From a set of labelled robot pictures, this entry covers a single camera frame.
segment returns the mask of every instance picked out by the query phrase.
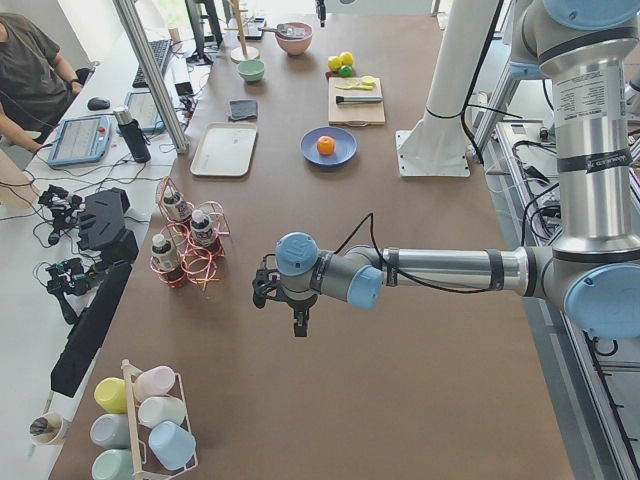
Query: knife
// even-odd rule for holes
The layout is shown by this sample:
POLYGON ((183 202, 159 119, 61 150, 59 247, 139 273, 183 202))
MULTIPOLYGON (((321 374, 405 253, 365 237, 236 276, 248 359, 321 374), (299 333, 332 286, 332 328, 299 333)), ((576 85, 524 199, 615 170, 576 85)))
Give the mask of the knife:
POLYGON ((380 103, 382 97, 380 95, 352 95, 350 97, 343 97, 336 95, 336 104, 341 103, 380 103))

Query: black t-shirt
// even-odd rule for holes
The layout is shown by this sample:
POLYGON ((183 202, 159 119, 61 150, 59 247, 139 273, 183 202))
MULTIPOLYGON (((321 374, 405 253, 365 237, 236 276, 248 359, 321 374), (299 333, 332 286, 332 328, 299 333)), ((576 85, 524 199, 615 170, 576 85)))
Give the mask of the black t-shirt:
POLYGON ((71 105, 71 88, 51 67, 60 47, 22 15, 0 13, 0 102, 25 130, 50 130, 71 105))

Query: wooden cutting board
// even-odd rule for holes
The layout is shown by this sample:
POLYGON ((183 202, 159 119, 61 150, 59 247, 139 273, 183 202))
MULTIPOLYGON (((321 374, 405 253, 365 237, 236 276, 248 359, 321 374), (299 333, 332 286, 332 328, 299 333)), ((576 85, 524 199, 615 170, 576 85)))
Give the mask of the wooden cutting board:
POLYGON ((381 103, 359 103, 351 105, 336 105, 336 96, 343 97, 361 95, 382 96, 382 84, 376 78, 373 90, 343 90, 336 88, 336 85, 345 84, 347 80, 353 78, 329 77, 329 125, 384 125, 384 102, 381 103))

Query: keyboard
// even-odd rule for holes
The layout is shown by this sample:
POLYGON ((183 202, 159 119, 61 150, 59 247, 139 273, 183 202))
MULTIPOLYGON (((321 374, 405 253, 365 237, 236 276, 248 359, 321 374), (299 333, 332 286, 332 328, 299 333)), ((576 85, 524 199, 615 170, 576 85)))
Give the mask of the keyboard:
MULTIPOLYGON (((171 40, 153 40, 149 42, 149 46, 151 47, 151 51, 153 52, 153 56, 156 59, 160 72, 164 75, 171 57, 171 40)), ((148 87, 146 79, 144 78, 144 73, 142 73, 142 68, 140 67, 138 67, 132 86, 133 88, 148 87)))

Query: white plate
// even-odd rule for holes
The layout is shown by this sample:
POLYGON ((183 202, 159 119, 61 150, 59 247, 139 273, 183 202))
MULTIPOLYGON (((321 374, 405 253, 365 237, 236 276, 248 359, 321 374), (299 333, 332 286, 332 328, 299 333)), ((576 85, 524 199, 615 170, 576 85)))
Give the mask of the white plate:
POLYGON ((258 127, 253 123, 210 123, 191 162, 191 173, 241 177, 249 171, 257 135, 258 127))

